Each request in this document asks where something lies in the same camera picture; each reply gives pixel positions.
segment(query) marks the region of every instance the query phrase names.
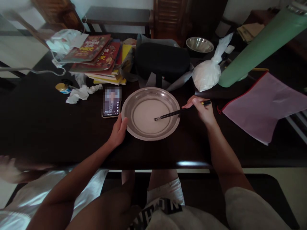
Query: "dark wooden table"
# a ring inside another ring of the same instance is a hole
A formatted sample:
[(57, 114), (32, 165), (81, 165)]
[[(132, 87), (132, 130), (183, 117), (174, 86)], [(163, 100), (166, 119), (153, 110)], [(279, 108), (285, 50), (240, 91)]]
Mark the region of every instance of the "dark wooden table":
[[(293, 68), (292, 72), (298, 74), (296, 65), (290, 63), (291, 57), (287, 59), (285, 55), (284, 58), (289, 68)], [(60, 73), (62, 70), (56, 69), (51, 59), (51, 54), (47, 53), (34, 69)], [(276, 60), (276, 65), (281, 65), (277, 57)], [(266, 67), (275, 73), (273, 66)], [(17, 163), (27, 159), (33, 163), (51, 163), (63, 168), (81, 162), (107, 141), (116, 118), (101, 117), (103, 91), (90, 95), (86, 101), (67, 104), (67, 95), (55, 89), (63, 78), (74, 81), (69, 73), (63, 77), (50, 73), (29, 73), (10, 94), (0, 97), (1, 155), (16, 157)], [(123, 101), (138, 88), (137, 82), (122, 86)], [(179, 105), (184, 105), (194, 94), (192, 79), (171, 93)], [(277, 123), (272, 142), (265, 146), (225, 115), (217, 113), (216, 106), (223, 106), (228, 101), (213, 99), (214, 114), (243, 167), (307, 166), (307, 146), (285, 119)], [(177, 129), (163, 140), (145, 142), (127, 132), (123, 144), (106, 159), (102, 167), (210, 168), (206, 127), (199, 120), (197, 111), (191, 110), (181, 114)]]
[(92, 24), (99, 24), (103, 33), (107, 33), (104, 25), (144, 26), (149, 37), (149, 10), (91, 6), (85, 15), (82, 22), (87, 23), (92, 33), (95, 33)]

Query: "bag of flour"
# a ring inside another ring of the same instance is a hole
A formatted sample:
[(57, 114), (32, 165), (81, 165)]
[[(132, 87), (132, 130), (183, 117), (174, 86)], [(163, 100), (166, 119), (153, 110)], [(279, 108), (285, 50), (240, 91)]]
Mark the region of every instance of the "bag of flour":
[(222, 61), (222, 54), (225, 52), (232, 38), (232, 33), (221, 38), (211, 60), (206, 60), (195, 67), (192, 78), (199, 92), (211, 89), (218, 83), (221, 75), (221, 68), (218, 65)]

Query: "black bag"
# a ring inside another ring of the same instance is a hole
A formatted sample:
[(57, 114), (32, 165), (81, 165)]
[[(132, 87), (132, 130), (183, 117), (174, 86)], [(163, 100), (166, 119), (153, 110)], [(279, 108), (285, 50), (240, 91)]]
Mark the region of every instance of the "black bag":
[(190, 69), (190, 56), (184, 49), (156, 43), (143, 43), (135, 51), (138, 75), (147, 80), (156, 74), (156, 87), (162, 88), (162, 77), (175, 82)]

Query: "crumpled tissue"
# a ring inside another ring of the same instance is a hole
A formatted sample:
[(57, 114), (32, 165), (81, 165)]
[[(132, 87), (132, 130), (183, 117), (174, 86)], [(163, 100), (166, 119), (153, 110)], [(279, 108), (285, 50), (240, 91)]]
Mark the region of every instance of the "crumpled tissue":
[(102, 87), (102, 85), (101, 84), (95, 85), (92, 86), (91, 88), (89, 88), (86, 85), (82, 85), (80, 89), (73, 89), (70, 92), (70, 95), (66, 100), (66, 103), (76, 104), (79, 101), (79, 99), (86, 100), (89, 97), (89, 95), (95, 93), (99, 89), (99, 87)]

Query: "pink zipper pouch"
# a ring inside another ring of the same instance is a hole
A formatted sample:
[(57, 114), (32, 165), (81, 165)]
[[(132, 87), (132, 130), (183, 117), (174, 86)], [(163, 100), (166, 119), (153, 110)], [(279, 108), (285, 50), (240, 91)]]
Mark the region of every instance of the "pink zipper pouch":
[(307, 109), (307, 96), (266, 72), (246, 93), (222, 112), (253, 138), (268, 145), (277, 121)]

